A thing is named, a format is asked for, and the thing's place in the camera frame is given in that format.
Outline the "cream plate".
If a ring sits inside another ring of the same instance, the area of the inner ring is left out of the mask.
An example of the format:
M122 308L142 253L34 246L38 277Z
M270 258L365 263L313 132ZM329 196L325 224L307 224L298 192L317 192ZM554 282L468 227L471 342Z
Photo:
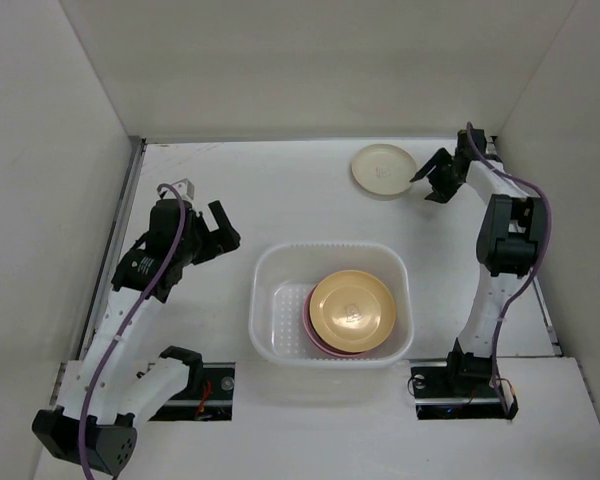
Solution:
M417 169L408 152L390 144L366 146L351 160L356 183L368 193L383 197L398 196L409 190Z

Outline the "pink plate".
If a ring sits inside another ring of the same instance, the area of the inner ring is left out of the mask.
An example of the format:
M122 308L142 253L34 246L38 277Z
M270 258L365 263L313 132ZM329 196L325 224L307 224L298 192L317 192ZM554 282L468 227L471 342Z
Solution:
M310 315L310 305L311 305L311 298L313 296L314 293L314 289L312 289L309 294L307 295L305 302L304 302L304 307L303 307L303 326L305 329L306 334L308 335L309 339L311 340L311 342L313 343L313 345L315 347L317 347L321 352L331 356L331 357L335 357L335 358L359 358L362 355L365 354L365 352L345 352L342 350L338 350L336 348L333 348L332 346L328 345L315 331L313 324L311 322L311 315Z

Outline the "orange plate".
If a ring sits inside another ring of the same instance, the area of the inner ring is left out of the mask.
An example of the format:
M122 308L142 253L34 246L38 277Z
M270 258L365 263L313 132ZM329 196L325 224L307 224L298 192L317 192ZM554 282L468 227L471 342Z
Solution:
M377 277L359 270L342 270L316 285L309 317L324 343L357 354L389 338L396 324L397 306L388 287Z

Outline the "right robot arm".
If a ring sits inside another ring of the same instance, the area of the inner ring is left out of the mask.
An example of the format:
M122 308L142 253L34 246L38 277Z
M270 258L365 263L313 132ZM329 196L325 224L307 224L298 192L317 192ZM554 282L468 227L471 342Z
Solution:
M471 397L506 400L497 351L512 304L533 282L548 247L552 216L546 195L506 173L495 158L439 149L414 176L429 181L428 198L448 202L463 185L486 205L476 242L480 273L467 323L442 367L413 368L419 399L453 404Z

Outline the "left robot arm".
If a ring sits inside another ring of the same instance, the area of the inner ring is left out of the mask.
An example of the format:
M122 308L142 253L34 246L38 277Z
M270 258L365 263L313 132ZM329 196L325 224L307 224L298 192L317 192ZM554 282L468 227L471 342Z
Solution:
M179 196L155 203L147 231L116 267L103 318L73 385L33 420L32 431L45 449L80 466L88 479L97 473L118 478L140 427L171 398L212 392L201 354L183 347L167 347L144 374L134 369L141 341L184 269L240 245L222 204L214 201L209 209L214 230Z

